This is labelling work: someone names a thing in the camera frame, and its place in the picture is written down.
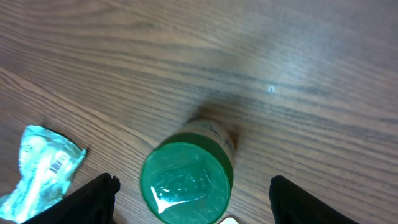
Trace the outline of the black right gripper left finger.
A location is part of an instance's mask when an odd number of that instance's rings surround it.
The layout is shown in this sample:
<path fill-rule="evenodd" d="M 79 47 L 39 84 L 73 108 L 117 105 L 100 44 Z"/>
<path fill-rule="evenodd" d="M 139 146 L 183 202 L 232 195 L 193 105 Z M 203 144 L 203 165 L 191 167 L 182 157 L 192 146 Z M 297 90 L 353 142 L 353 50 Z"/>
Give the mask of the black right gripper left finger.
<path fill-rule="evenodd" d="M 24 224 L 111 224 L 120 180 L 103 173 Z"/>

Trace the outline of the green capped bottle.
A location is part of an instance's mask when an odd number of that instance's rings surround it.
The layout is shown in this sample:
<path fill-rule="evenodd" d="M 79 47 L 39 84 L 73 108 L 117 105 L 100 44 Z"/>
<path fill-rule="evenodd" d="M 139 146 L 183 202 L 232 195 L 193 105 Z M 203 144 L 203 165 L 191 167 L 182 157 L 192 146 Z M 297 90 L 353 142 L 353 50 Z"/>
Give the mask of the green capped bottle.
<path fill-rule="evenodd" d="M 143 163 L 140 188 L 149 210 L 164 223 L 216 223 L 231 198 L 235 155 L 219 124 L 184 124 Z"/>

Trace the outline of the teal snack bar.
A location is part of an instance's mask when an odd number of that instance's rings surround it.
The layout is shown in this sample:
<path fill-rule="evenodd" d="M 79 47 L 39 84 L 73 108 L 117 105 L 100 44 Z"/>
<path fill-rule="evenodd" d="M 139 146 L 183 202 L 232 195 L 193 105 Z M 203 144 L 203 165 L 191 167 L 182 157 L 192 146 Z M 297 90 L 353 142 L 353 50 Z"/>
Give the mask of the teal snack bar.
<path fill-rule="evenodd" d="M 23 223 L 61 201 L 85 156 L 86 150 L 65 136 L 27 126 L 19 147 L 21 180 L 1 197 L 1 218 Z"/>

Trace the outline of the brown snack pouch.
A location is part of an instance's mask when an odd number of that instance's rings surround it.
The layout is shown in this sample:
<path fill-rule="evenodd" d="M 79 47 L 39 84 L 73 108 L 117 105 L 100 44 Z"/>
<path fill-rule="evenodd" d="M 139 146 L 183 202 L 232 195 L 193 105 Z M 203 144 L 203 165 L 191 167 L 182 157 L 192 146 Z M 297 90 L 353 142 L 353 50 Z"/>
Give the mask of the brown snack pouch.
<path fill-rule="evenodd" d="M 234 217 L 226 217 L 219 224 L 239 224 Z"/>

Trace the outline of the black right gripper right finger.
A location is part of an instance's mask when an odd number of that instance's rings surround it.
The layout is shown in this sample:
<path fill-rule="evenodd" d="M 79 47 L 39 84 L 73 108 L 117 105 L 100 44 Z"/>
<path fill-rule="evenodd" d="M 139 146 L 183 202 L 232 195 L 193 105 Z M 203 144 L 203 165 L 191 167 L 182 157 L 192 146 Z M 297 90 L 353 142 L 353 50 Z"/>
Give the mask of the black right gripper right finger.
<path fill-rule="evenodd" d="M 269 200 L 276 224 L 358 224 L 281 175 L 271 178 Z"/>

